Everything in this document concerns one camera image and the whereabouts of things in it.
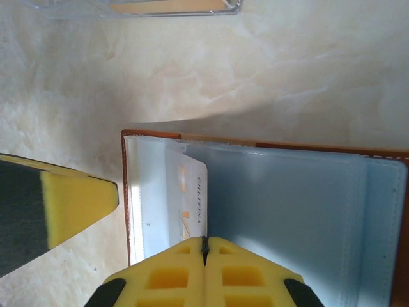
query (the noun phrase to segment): table surface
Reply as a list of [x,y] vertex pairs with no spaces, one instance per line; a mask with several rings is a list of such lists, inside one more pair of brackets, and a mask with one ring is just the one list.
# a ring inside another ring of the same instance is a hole
[[[119,183],[131,122],[409,148],[409,2],[246,0],[233,17],[47,20],[0,2],[0,151]],[[123,205],[0,279],[6,306],[82,306],[127,264]]]

